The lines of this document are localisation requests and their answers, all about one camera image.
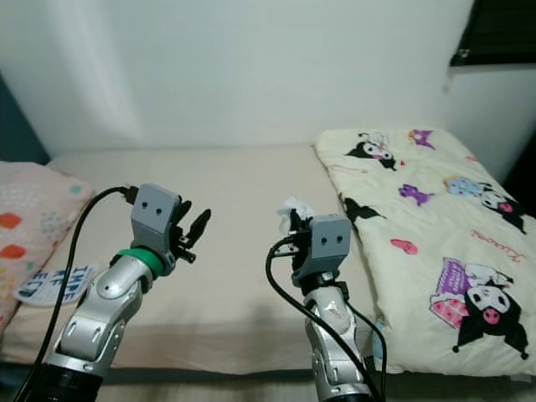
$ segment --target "green ring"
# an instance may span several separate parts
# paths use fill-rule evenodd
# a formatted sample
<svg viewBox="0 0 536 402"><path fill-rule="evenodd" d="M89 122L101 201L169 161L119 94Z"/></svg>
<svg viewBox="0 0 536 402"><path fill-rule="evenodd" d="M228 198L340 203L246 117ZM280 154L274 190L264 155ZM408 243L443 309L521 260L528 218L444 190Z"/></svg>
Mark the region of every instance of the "green ring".
<svg viewBox="0 0 536 402"><path fill-rule="evenodd" d="M164 271L164 264L158 257L149 250L146 249L124 249L117 253L118 255L129 255L130 257L137 258L145 265L149 267L152 272L153 279L157 279Z"/></svg>

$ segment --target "pink pillow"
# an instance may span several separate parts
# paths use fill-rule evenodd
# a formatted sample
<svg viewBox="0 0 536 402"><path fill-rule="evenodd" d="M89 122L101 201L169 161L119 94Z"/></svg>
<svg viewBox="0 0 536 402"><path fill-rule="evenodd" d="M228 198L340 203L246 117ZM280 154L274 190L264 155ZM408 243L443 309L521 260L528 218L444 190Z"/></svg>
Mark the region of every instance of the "pink pillow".
<svg viewBox="0 0 536 402"><path fill-rule="evenodd" d="M18 305L13 289L43 267L92 195L48 167L0 162L0 333Z"/></svg>

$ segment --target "beige bed sheet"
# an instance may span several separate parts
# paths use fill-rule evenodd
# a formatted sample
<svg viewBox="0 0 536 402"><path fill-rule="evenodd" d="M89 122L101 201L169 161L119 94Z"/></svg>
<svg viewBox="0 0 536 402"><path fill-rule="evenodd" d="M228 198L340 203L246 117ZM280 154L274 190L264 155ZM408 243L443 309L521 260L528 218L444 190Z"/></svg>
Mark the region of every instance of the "beige bed sheet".
<svg viewBox="0 0 536 402"><path fill-rule="evenodd" d="M57 157L50 166L98 190L131 183L157 183L193 201L193 216L205 208L213 218L195 247L193 265L180 262L159 278L127 326L113 367L178 368L246 374L311 367L303 317L270 288L264 272L269 247L281 238L274 210L290 196L319 214L342 213L338 197L308 146L213 150L89 152ZM131 241L130 205L119 196L99 203L80 236L75 265L102 264ZM71 233L46 270L62 268ZM274 263L276 279L294 296L289 260ZM354 239L341 267L354 306L374 317L374 292ZM64 307L59 328L74 306ZM0 359L31 363L51 309L21 306L6 329ZM370 331L361 326L365 346Z"/></svg>

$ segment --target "floor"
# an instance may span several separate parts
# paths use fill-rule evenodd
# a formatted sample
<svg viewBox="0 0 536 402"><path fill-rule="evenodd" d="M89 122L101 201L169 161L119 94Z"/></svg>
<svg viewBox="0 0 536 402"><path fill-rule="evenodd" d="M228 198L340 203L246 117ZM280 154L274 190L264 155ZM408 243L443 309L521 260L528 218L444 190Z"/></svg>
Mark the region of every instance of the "floor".
<svg viewBox="0 0 536 402"><path fill-rule="evenodd" d="M479 379L429 374L389 376L389 402L532 402L536 380ZM0 393L8 402L14 395ZM212 383L107 385L97 402L316 402L314 383L233 380Z"/></svg>

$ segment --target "kuromi print blanket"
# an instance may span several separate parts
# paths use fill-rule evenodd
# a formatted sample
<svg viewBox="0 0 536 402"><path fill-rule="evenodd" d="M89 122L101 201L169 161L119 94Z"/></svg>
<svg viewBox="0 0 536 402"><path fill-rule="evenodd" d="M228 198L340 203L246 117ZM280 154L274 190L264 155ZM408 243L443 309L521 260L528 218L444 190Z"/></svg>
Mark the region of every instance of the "kuromi print blanket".
<svg viewBox="0 0 536 402"><path fill-rule="evenodd" d="M315 148L363 243L388 370L536 375L523 206L446 131L326 131Z"/></svg>

